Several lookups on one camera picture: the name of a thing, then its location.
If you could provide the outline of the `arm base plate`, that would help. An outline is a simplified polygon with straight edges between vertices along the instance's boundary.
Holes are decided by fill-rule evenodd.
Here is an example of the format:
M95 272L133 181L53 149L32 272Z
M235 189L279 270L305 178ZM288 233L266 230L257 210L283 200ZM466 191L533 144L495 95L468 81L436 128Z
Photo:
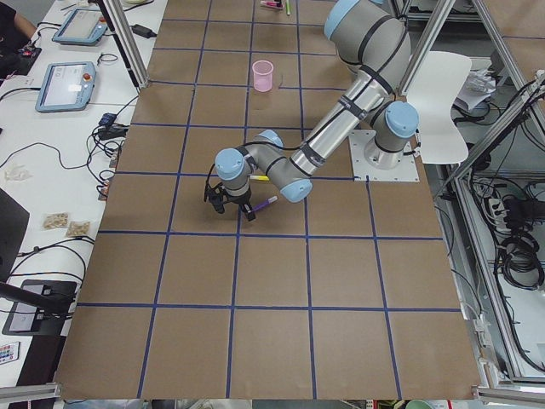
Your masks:
M399 153L383 153L375 145L374 130L352 130L349 147L355 181L419 182L409 141Z

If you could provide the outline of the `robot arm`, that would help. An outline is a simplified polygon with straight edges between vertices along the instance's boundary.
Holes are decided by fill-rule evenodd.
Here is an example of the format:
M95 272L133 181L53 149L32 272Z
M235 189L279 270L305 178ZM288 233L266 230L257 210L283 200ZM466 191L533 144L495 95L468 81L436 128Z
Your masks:
M369 116L376 128L376 147L399 155L418 127L416 109L392 101L410 62L410 36L405 23L372 1L338 1L324 24L325 36L340 59L357 68L357 76L333 108L301 145L285 157L278 134L264 130L236 148L219 151L212 168L220 182L204 188L204 200L222 214L228 203L238 205L247 220L255 218L250 203L250 176L262 171L291 203L302 201L313 188L311 177Z

